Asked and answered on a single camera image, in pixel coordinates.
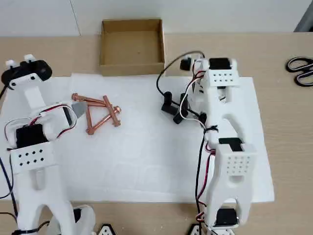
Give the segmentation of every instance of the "scissors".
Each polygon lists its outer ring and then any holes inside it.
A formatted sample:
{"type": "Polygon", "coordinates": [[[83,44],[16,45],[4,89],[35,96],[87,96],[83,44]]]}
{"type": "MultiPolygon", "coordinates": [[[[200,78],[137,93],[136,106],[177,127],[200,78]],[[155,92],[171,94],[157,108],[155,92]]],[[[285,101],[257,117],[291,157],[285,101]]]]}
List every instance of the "scissors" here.
{"type": "Polygon", "coordinates": [[[294,78],[294,82],[301,87],[312,87],[313,86],[313,81],[312,82],[302,82],[301,79],[304,77],[308,77],[310,75],[313,75],[313,59],[309,57],[304,57],[304,56],[298,56],[290,59],[286,63],[286,70],[288,72],[299,72],[302,71],[303,73],[297,75],[294,78]],[[296,61],[303,61],[306,62],[306,65],[302,65],[299,67],[292,67],[292,63],[296,61]]]}

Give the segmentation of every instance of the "table surface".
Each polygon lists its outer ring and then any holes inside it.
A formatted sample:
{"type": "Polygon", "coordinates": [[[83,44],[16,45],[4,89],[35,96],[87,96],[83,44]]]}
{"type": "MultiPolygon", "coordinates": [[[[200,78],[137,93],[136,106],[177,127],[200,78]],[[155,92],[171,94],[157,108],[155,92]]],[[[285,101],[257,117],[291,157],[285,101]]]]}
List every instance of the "table surface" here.
{"type": "MultiPolygon", "coordinates": [[[[51,65],[54,76],[99,73],[99,42],[98,36],[0,38],[0,62],[20,61],[23,55],[32,53],[51,65]]],[[[201,49],[207,57],[236,58],[240,75],[254,78],[275,202],[253,204],[248,223],[236,229],[236,234],[310,232],[313,88],[296,86],[294,74],[287,73],[284,64],[293,56],[313,57],[312,42],[312,33],[165,35],[167,61],[185,51],[201,49]]],[[[178,68],[174,65],[168,75],[183,74],[178,68]]],[[[195,222],[196,208],[192,204],[90,204],[96,212],[95,229],[101,223],[112,223],[119,235],[181,235],[195,222]]],[[[0,211],[12,211],[9,202],[1,202],[0,208],[0,211]]],[[[48,210],[44,211],[43,218],[49,219],[48,210]]],[[[13,220],[1,215],[0,235],[14,229],[13,220]]]]}

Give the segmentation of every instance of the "open cardboard box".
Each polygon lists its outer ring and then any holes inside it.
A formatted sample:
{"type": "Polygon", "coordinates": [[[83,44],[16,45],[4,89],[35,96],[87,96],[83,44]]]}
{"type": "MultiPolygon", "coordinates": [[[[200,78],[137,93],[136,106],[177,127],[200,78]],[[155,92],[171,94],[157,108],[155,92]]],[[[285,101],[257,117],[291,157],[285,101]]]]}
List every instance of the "open cardboard box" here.
{"type": "Polygon", "coordinates": [[[164,69],[163,38],[161,19],[103,20],[101,74],[159,74],[164,69]]]}

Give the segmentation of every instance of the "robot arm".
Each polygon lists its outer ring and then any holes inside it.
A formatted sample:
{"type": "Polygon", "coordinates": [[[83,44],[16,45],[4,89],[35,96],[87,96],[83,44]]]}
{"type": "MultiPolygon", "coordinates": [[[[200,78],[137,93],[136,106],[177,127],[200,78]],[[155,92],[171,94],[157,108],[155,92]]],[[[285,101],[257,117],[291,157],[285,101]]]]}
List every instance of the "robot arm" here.
{"type": "Polygon", "coordinates": [[[216,152],[214,175],[207,190],[205,223],[214,229],[234,228],[245,224],[248,218],[257,157],[237,62],[228,58],[198,59],[191,67],[195,74],[205,73],[189,95],[190,108],[206,113],[206,127],[218,128],[218,132],[205,134],[208,146],[216,152]],[[234,199],[237,208],[222,208],[227,199],[234,199]]]}
{"type": "Polygon", "coordinates": [[[13,234],[37,234],[39,217],[46,205],[54,215],[47,235],[90,235],[95,225],[93,209],[89,206],[73,209],[53,150],[52,140],[75,126],[76,113],[69,102],[46,106],[40,83],[51,77],[52,70],[45,61],[37,61],[32,55],[25,56],[25,60],[20,66],[8,61],[8,70],[1,77],[4,85],[16,90],[22,96],[23,105],[30,109],[29,118],[13,120],[5,126],[12,147],[10,154],[20,209],[19,230],[13,234]]]}

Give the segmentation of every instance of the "white wall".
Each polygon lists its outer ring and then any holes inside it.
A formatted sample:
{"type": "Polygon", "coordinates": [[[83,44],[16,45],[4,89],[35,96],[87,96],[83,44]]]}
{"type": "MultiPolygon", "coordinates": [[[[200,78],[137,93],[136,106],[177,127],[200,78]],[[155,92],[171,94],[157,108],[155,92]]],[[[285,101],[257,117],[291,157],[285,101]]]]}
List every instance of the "white wall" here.
{"type": "Polygon", "coordinates": [[[165,32],[292,32],[312,0],[71,1],[0,0],[0,36],[97,34],[102,19],[147,17],[165,32]]]}

